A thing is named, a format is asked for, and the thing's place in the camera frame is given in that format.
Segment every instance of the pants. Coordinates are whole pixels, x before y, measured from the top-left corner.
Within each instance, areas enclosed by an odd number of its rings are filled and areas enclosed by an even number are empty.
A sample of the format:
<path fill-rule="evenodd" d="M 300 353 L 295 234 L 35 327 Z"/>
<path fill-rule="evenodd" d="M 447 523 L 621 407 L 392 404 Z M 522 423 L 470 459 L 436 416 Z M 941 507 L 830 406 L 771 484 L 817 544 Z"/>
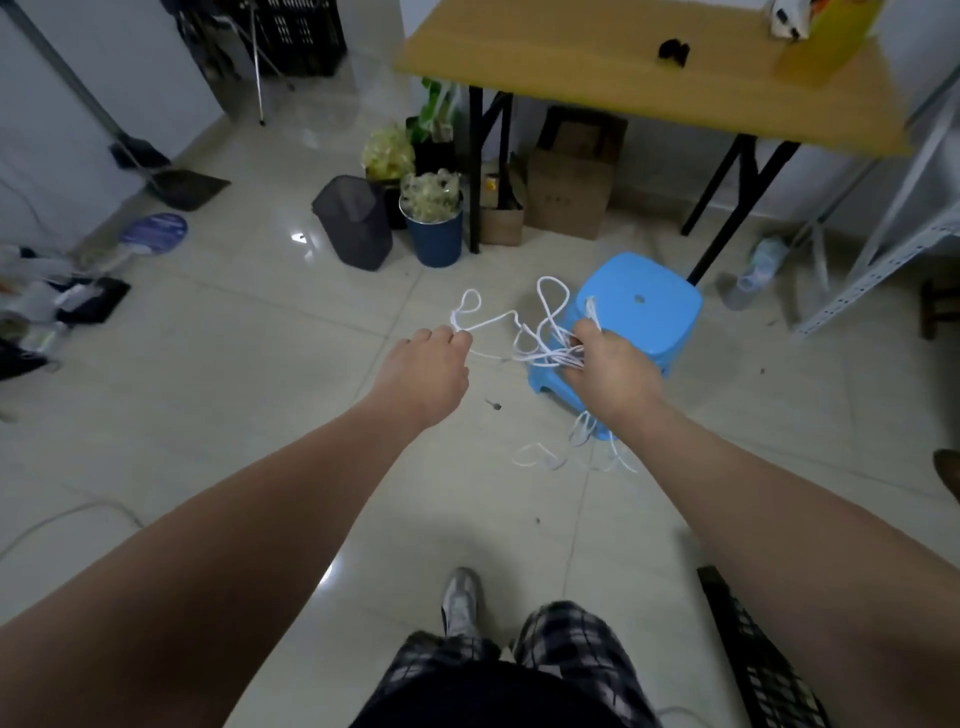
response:
<path fill-rule="evenodd" d="M 595 697 L 627 728 L 660 725 L 613 631 L 572 601 L 555 601 L 531 614 L 520 630 L 514 658 L 518 665 L 549 672 Z M 500 648 L 490 640 L 415 632 L 394 657 L 364 711 L 423 675 L 499 659 Z"/>

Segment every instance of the wastebasket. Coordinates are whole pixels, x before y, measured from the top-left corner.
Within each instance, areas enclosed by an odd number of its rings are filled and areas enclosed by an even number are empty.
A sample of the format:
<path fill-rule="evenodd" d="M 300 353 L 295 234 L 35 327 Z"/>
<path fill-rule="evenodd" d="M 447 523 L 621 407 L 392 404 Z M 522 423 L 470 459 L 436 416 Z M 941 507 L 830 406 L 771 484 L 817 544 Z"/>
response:
<path fill-rule="evenodd" d="M 403 215 L 407 218 L 414 253 L 423 265 L 445 268 L 457 262 L 464 247 L 463 203 L 455 217 L 441 223 L 419 223 L 406 212 Z"/>
<path fill-rule="evenodd" d="M 327 183 L 313 201 L 330 245 L 347 265 L 365 271 L 379 268 L 394 246 L 384 189 L 362 177 L 341 175 Z"/>

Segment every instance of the hand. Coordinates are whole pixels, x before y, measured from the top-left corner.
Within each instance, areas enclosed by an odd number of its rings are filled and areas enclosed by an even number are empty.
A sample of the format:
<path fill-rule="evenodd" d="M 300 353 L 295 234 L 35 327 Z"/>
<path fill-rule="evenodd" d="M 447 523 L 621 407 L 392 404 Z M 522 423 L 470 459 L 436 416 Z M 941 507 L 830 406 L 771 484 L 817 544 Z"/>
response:
<path fill-rule="evenodd" d="M 469 387 L 465 366 L 473 337 L 447 326 L 421 328 L 396 343 L 376 375 L 368 398 L 409 418 L 419 429 L 444 420 Z"/>
<path fill-rule="evenodd" d="M 617 429 L 662 401 L 660 369 L 625 338 L 590 319 L 578 321 L 573 335 L 584 345 L 584 368 L 564 368 L 564 378 L 604 425 Z"/>

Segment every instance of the black crate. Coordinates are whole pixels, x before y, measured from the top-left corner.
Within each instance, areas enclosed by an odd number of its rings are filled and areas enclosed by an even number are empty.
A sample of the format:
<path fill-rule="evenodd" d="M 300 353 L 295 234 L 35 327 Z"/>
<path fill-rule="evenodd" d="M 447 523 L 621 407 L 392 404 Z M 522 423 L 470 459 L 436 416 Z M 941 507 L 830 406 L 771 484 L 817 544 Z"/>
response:
<path fill-rule="evenodd" d="M 760 630 L 715 567 L 697 569 L 754 728 L 830 728 L 824 706 Z"/>
<path fill-rule="evenodd" d="M 256 41 L 287 76 L 332 76 L 347 54 L 336 0 L 255 0 Z M 250 10 L 235 4 L 233 19 L 248 32 Z M 253 48 L 244 40 L 247 52 Z M 260 73 L 272 69 L 260 63 Z"/>

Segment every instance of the plastic bag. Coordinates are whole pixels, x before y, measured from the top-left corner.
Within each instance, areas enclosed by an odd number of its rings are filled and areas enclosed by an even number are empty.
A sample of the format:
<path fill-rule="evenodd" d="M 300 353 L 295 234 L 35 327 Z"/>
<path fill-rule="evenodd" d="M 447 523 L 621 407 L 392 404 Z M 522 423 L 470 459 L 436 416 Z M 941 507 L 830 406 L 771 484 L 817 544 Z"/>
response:
<path fill-rule="evenodd" d="M 360 155 L 360 163 L 367 170 L 367 179 L 374 181 L 399 180 L 416 170 L 413 145 L 398 124 L 378 129 L 370 135 Z"/>
<path fill-rule="evenodd" d="M 400 183 L 400 209 L 418 223 L 442 223 L 460 212 L 460 177 L 445 169 Z"/>

